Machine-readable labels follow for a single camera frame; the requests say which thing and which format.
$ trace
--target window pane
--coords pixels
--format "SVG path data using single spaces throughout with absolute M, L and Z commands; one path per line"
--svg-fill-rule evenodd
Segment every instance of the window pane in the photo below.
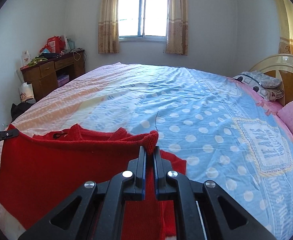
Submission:
M 145 35 L 166 36 L 168 0 L 145 0 Z
M 137 36 L 140 0 L 119 0 L 119 36 Z

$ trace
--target curtain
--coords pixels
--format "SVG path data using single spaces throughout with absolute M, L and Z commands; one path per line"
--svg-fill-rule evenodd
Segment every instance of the curtain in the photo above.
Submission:
M 279 53 L 293 55 L 293 3 L 290 0 L 276 0 L 280 23 Z
M 188 55 L 188 0 L 169 0 L 168 39 L 165 53 Z
M 98 29 L 99 53 L 119 52 L 119 0 L 102 0 Z

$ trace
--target bed sheet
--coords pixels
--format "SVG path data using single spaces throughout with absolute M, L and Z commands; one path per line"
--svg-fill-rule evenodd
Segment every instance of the bed sheet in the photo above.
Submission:
M 76 123 L 103 132 L 158 130 L 158 145 L 187 160 L 190 179 L 216 181 L 277 239 L 288 240 L 293 135 L 276 116 L 279 109 L 223 76 L 117 63 L 55 90 L 13 124 L 29 136 Z M 24 232 L 1 204 L 0 228 L 10 240 Z

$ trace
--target window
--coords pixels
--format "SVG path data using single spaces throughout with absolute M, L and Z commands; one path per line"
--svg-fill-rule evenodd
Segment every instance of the window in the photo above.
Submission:
M 120 40 L 166 41 L 169 0 L 119 0 Z

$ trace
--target red knit fabric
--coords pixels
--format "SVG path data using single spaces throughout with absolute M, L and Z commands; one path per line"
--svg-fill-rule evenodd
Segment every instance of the red knit fabric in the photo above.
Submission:
M 28 229 L 85 181 L 104 182 L 126 170 L 140 146 L 151 155 L 157 140 L 156 131 L 133 136 L 123 128 L 101 133 L 77 124 L 33 138 L 20 133 L 3 145 L 0 203 Z M 185 174 L 186 161 L 162 150 L 161 156 Z M 156 200 L 152 164 L 147 167 L 145 200 L 126 202 L 123 240 L 163 240 L 176 234 L 173 202 Z

